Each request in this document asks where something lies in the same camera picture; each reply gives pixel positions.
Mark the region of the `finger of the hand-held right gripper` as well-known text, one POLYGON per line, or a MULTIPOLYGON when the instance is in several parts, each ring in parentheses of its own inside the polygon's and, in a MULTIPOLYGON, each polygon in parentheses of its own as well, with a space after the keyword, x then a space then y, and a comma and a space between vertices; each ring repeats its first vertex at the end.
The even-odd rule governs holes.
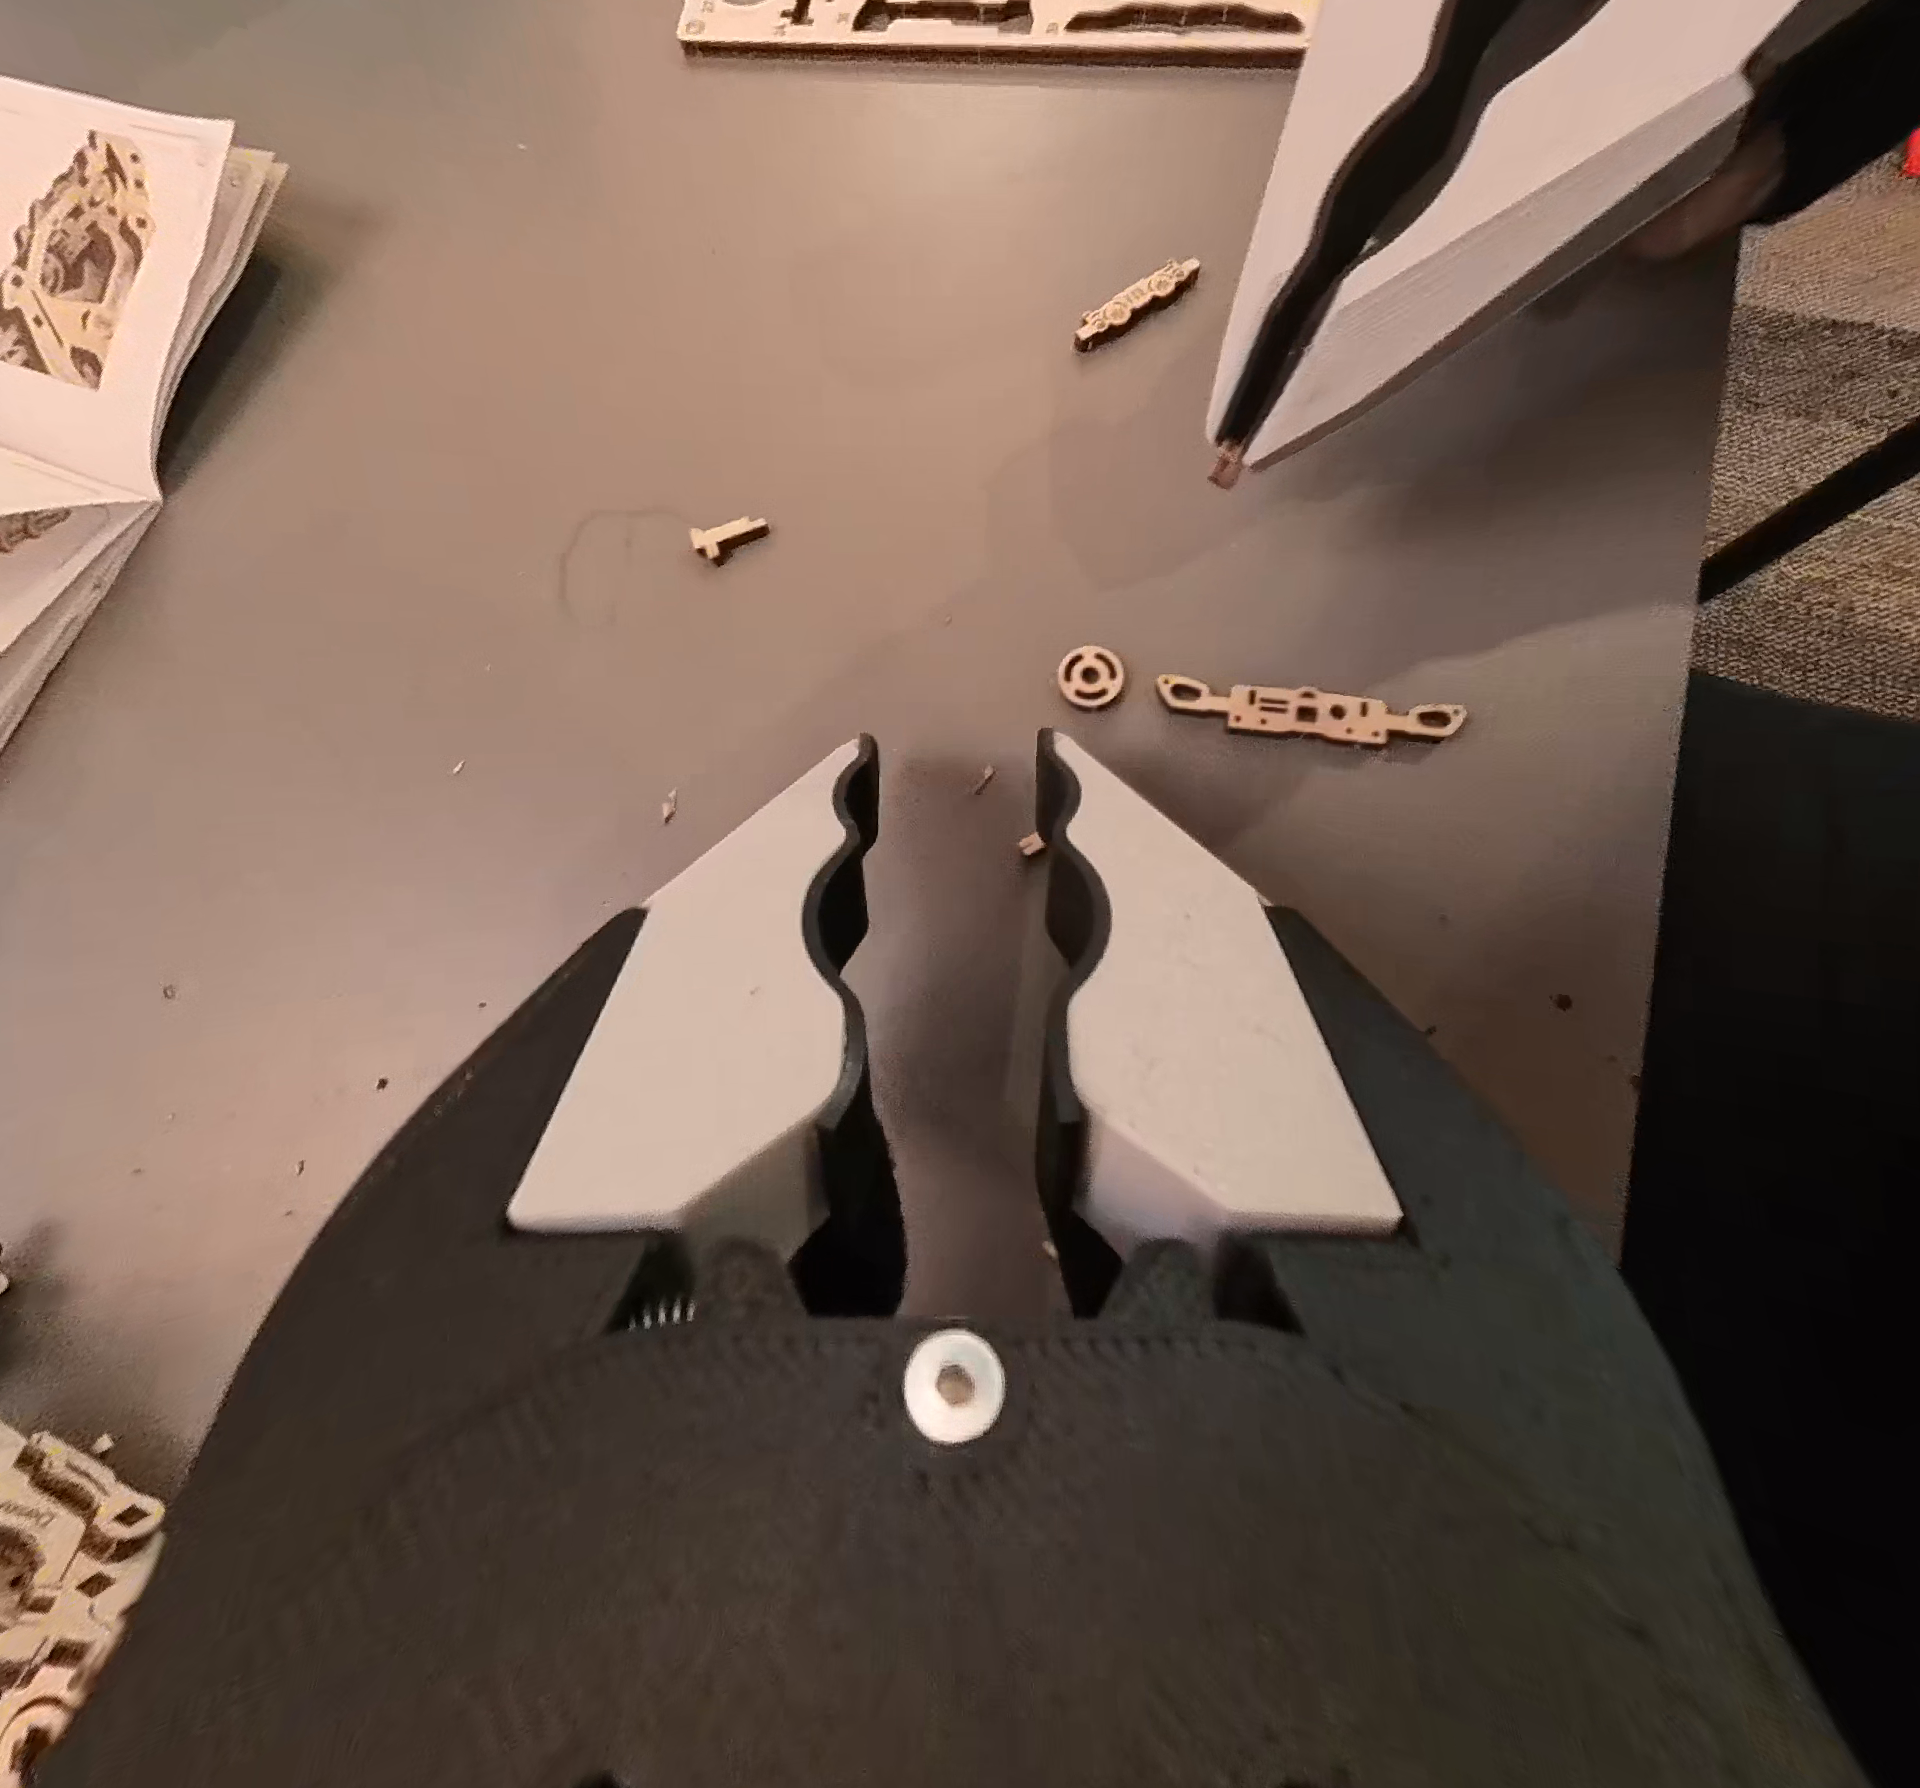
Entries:
POLYGON ((1446 147, 1381 220, 1285 389, 1285 456, 1577 273, 1725 167, 1764 42, 1802 0, 1509 2, 1446 147))
POLYGON ((1323 0, 1247 248, 1208 413, 1218 451, 1275 451, 1275 417, 1336 293, 1428 171, 1509 2, 1323 0))

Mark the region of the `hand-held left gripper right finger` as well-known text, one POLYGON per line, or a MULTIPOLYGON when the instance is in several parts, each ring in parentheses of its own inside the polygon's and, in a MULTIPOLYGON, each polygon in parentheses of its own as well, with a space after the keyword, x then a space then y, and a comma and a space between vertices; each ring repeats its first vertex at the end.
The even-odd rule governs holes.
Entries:
POLYGON ((1037 1187, 1071 1312, 1139 1250, 1394 1237, 1405 1206, 1277 933, 1223 858, 1059 726, 1037 740, 1044 1016, 1037 1187))

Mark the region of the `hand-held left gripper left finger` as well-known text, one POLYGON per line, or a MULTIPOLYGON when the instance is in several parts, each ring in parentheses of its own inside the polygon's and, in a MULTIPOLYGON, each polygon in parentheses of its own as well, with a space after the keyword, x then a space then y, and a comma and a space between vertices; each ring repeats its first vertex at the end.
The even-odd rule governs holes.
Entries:
POLYGON ((815 1314, 899 1310, 905 1220, 845 979, 878 828, 862 732, 640 902, 506 1203, 516 1232, 750 1240, 815 1314))

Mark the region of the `wooden track chain part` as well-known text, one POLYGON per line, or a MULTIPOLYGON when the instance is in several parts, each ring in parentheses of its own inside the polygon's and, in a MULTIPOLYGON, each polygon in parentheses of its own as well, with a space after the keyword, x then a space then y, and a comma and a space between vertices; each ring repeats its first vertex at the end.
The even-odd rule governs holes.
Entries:
POLYGON ((1135 278, 1101 307, 1084 311, 1071 335, 1073 350, 1091 354, 1127 335, 1146 317, 1178 303, 1200 278, 1201 261, 1197 258, 1169 259, 1153 272, 1135 278))

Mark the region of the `slender wooden frame part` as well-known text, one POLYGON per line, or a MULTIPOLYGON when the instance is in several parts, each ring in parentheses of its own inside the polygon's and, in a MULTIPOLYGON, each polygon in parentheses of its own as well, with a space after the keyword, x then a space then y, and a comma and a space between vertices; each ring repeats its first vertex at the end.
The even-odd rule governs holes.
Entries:
POLYGON ((1156 693, 1165 708, 1184 717, 1218 718, 1225 731, 1285 740, 1319 740, 1379 750, 1398 740, 1446 742, 1467 723, 1468 711, 1452 701, 1393 711, 1374 696, 1332 693, 1316 688, 1243 686, 1225 692, 1184 673, 1159 673, 1156 693))

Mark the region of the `wooden model vehicle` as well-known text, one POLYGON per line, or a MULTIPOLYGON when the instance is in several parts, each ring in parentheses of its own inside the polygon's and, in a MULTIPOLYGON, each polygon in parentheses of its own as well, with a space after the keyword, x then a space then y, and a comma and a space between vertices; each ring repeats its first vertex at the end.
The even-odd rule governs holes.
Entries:
POLYGON ((164 1504, 54 1433, 3 1430, 3 1780, 31 1784, 126 1632, 164 1504))

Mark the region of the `person's right hand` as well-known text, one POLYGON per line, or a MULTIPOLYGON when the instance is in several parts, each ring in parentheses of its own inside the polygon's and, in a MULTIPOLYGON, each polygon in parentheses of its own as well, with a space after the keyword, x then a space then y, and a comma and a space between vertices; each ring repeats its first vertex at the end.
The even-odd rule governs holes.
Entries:
POLYGON ((1785 157, 1764 144, 1740 147, 1705 183, 1647 223, 1625 256, 1642 264, 1681 259, 1762 220, 1779 192, 1785 157))

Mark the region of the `small open instruction booklet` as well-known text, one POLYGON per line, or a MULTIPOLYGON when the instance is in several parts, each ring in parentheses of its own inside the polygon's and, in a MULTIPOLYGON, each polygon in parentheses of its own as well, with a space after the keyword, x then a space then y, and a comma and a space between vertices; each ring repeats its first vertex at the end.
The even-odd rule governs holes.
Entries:
POLYGON ((3 740, 157 518, 161 435, 286 179, 225 119, 3 79, 3 740))

